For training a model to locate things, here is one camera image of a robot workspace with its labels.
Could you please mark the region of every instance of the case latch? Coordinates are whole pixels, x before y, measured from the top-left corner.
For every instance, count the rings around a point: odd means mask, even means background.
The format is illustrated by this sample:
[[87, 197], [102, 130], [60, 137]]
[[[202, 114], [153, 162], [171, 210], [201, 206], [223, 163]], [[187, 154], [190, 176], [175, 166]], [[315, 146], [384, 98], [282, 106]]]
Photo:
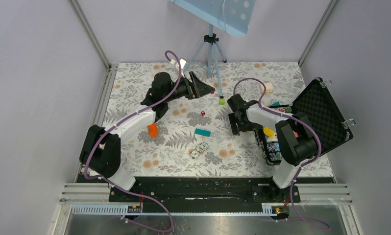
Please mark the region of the case latch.
[[350, 126], [354, 126], [356, 124], [356, 121], [354, 119], [349, 119], [347, 121], [342, 122], [342, 126], [344, 129], [348, 129]]
[[320, 84], [321, 84], [322, 88], [326, 88], [327, 86], [332, 85], [333, 82], [331, 81], [331, 79], [328, 79], [328, 80], [320, 82]]

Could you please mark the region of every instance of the table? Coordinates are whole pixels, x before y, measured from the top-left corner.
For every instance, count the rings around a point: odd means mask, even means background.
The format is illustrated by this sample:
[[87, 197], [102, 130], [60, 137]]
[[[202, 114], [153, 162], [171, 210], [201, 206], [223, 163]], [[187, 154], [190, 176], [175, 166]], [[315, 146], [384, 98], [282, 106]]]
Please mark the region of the table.
[[[263, 104], [277, 101], [290, 104], [305, 88], [297, 62], [219, 63], [223, 94], [227, 100], [234, 85], [242, 78], [255, 77], [272, 83], [274, 92], [264, 97]], [[145, 98], [156, 73], [166, 71], [173, 81], [176, 74], [169, 63], [121, 63], [116, 73], [103, 125], [116, 123], [134, 112]], [[192, 64], [194, 71], [207, 84], [218, 87], [217, 79], [206, 78], [205, 71]], [[255, 81], [242, 82], [237, 92], [245, 100], [258, 99], [260, 86]], [[268, 166], [258, 148], [253, 132], [233, 136], [228, 120], [227, 103], [219, 105], [218, 92], [199, 99], [180, 98], [169, 103], [169, 110], [156, 124], [158, 136], [152, 138], [146, 128], [122, 145], [122, 166], [134, 176], [162, 177], [270, 177], [277, 166]], [[196, 128], [211, 131], [210, 137], [194, 135]], [[201, 142], [209, 149], [198, 158], [189, 153]], [[300, 177], [332, 177], [326, 155], [304, 167]]]

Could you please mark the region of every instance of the metal floor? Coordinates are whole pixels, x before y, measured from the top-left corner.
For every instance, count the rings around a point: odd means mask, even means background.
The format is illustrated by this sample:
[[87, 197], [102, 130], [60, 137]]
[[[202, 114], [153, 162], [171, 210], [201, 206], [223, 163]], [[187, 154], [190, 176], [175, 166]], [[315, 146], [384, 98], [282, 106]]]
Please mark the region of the metal floor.
[[[174, 230], [171, 235], [275, 235], [275, 234], [346, 234], [340, 211], [335, 206], [297, 206], [305, 217], [313, 217], [330, 224], [332, 231], [323, 232], [303, 221], [268, 222], [268, 217], [257, 216], [174, 216]], [[291, 210], [290, 218], [296, 213]], [[72, 214], [66, 235], [157, 235], [162, 234], [125, 224], [120, 216]], [[167, 216], [140, 216], [136, 219], [158, 229], [169, 226]]]

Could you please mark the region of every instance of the tripod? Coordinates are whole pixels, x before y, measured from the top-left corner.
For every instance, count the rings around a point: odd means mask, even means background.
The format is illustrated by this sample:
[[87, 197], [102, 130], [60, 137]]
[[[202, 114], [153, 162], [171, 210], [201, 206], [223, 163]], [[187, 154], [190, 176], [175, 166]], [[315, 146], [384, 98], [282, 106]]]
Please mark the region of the tripod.
[[[201, 48], [204, 46], [205, 43], [209, 43], [207, 69], [200, 62], [195, 61], [196, 56], [198, 55], [198, 53], [200, 52]], [[196, 62], [202, 69], [204, 69], [204, 71], [206, 71], [207, 77], [212, 77], [214, 75], [217, 75], [217, 81], [219, 84], [220, 105], [224, 105], [224, 97], [223, 97], [223, 91], [221, 90], [221, 80], [220, 80], [219, 64], [218, 64], [219, 55], [217, 54], [216, 47], [213, 46], [217, 47], [217, 50], [219, 51], [221, 58], [223, 59], [223, 62], [227, 63], [223, 50], [219, 45], [219, 38], [217, 38], [216, 34], [213, 33], [213, 25], [209, 24], [209, 34], [204, 36], [204, 41], [201, 42], [201, 44], [198, 46], [191, 60], [184, 66], [183, 72], [187, 70], [187, 68], [190, 66], [192, 62]], [[212, 59], [214, 59], [214, 66], [216, 69], [215, 73], [213, 73], [213, 69], [212, 69]]]

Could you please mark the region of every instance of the gray wall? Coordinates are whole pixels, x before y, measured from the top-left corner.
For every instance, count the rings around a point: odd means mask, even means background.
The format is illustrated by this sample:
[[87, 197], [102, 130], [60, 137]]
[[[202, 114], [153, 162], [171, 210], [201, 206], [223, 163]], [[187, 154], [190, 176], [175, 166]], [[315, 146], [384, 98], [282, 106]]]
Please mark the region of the gray wall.
[[0, 235], [46, 234], [103, 75], [67, 1], [0, 0]]
[[366, 235], [391, 234], [391, 0], [340, 0], [303, 66], [329, 87], [354, 140], [332, 152]]
[[[229, 62], [298, 61], [329, 2], [257, 0], [244, 38], [215, 33]], [[167, 49], [190, 59], [208, 33], [205, 21], [169, 0], [79, 3], [112, 63], [165, 62]], [[207, 48], [197, 59], [207, 60]]]

